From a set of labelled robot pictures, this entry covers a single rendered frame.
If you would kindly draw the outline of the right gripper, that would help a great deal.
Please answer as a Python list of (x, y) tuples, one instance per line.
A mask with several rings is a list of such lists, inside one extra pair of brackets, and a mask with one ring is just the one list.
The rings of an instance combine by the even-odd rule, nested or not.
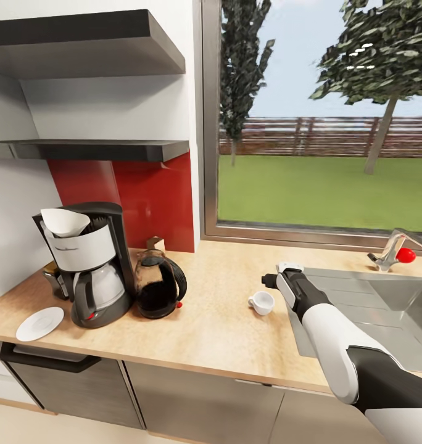
[(265, 276), (262, 276), (261, 282), (265, 284), (267, 288), (278, 289), (276, 280), (277, 275), (267, 273)]

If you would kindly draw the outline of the saucer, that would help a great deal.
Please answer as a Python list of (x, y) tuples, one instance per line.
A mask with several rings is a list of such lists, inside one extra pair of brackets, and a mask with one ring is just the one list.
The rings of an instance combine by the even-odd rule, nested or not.
[(18, 328), (16, 337), (20, 341), (32, 341), (54, 330), (64, 318), (61, 308), (47, 308), (26, 319)]

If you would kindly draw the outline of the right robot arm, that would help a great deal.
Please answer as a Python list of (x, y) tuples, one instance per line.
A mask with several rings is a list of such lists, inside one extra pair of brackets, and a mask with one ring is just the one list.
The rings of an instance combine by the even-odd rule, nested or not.
[(261, 282), (296, 312), (334, 396), (359, 409), (390, 444), (422, 444), (422, 378), (399, 361), (307, 280), (301, 264), (279, 261)]

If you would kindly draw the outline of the coffee cup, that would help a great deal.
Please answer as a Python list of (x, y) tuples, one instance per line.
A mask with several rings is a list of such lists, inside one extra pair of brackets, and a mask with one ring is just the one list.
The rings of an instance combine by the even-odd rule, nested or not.
[(249, 297), (248, 304), (255, 308), (258, 314), (269, 314), (274, 305), (275, 299), (267, 292), (257, 292), (253, 297)]

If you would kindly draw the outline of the paper coffee filter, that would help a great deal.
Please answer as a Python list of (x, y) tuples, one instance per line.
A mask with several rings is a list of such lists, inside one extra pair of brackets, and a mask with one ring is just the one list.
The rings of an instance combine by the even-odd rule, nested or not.
[(88, 216), (69, 210), (41, 209), (41, 213), (48, 229), (64, 239), (79, 236), (89, 223)]

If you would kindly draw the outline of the electric kettle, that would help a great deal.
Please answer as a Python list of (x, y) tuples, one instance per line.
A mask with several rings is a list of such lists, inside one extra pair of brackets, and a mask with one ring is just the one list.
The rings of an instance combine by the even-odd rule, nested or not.
[(182, 307), (187, 280), (182, 269), (163, 251), (150, 249), (137, 254), (134, 288), (139, 312), (156, 320)]

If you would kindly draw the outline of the bottle of coffee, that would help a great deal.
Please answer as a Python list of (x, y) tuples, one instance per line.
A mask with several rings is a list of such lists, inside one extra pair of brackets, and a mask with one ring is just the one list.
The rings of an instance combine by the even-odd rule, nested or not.
[(52, 285), (52, 296), (61, 300), (68, 300), (68, 291), (61, 273), (57, 268), (56, 262), (53, 260), (43, 267), (44, 271), (41, 273)]

